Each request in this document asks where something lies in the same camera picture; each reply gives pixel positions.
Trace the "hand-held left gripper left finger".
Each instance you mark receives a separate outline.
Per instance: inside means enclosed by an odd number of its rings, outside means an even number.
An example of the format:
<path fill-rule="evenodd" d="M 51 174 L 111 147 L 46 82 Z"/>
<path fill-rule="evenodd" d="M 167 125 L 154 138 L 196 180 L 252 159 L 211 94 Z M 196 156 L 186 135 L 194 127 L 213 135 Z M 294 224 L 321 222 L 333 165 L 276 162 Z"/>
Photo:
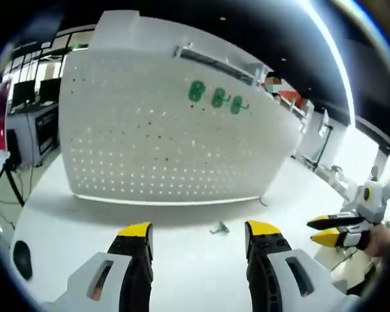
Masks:
<path fill-rule="evenodd" d="M 98 252 L 69 278 L 57 311 L 148 311 L 153 281 L 153 225 L 121 229 L 107 252 Z"/>

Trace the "person's right hand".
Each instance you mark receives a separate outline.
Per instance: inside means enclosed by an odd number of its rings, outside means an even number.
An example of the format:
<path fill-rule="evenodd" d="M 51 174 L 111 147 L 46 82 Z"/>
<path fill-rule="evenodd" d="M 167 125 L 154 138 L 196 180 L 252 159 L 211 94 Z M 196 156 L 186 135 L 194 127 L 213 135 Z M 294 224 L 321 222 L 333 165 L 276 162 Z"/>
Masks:
<path fill-rule="evenodd" d="M 390 228 L 378 224 L 370 229 L 370 242 L 364 252 L 370 257 L 383 257 L 390 247 Z"/>

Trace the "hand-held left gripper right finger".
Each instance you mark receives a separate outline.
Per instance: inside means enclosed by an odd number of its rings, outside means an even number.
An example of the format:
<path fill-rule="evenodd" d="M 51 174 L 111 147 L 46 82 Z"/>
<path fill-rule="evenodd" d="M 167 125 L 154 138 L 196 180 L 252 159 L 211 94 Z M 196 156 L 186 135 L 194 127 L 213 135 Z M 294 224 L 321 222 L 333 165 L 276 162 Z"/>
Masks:
<path fill-rule="evenodd" d="M 301 249 L 293 250 L 281 231 L 268 223 L 245 222 L 246 277 L 253 311 L 350 311 L 346 283 Z"/>

